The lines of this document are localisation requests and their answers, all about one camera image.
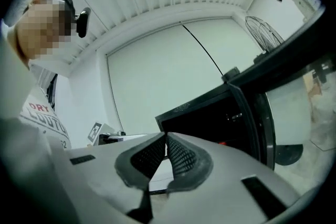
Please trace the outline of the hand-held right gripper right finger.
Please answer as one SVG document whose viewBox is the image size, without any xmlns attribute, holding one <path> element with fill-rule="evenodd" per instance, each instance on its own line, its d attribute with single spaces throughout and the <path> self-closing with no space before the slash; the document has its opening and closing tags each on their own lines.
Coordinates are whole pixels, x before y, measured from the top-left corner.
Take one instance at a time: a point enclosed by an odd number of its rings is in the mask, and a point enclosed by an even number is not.
<svg viewBox="0 0 336 224">
<path fill-rule="evenodd" d="M 298 193 L 272 169 L 235 148 L 169 133 L 174 179 L 153 223 L 266 223 Z"/>
</svg>

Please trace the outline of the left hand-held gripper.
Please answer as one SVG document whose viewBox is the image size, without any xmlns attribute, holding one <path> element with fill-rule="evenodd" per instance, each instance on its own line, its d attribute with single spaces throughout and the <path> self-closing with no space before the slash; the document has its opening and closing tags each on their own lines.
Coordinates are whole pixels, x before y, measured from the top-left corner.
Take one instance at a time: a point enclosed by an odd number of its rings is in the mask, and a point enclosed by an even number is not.
<svg viewBox="0 0 336 224">
<path fill-rule="evenodd" d="M 116 131 L 105 123 L 101 124 L 96 122 L 88 135 L 88 140 L 90 144 L 112 144 L 132 140 L 145 135 L 146 134 L 126 135 L 124 131 Z"/>
</svg>

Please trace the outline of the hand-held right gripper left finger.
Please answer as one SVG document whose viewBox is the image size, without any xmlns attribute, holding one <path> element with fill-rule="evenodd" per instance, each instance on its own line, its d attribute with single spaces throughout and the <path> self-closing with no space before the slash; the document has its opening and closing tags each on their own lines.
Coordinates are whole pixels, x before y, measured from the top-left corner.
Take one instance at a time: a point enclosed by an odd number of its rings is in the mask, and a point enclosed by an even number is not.
<svg viewBox="0 0 336 224">
<path fill-rule="evenodd" d="M 142 223 L 153 219 L 151 193 L 167 189 L 166 136 L 67 150 L 73 168 L 100 197 Z"/>
</svg>

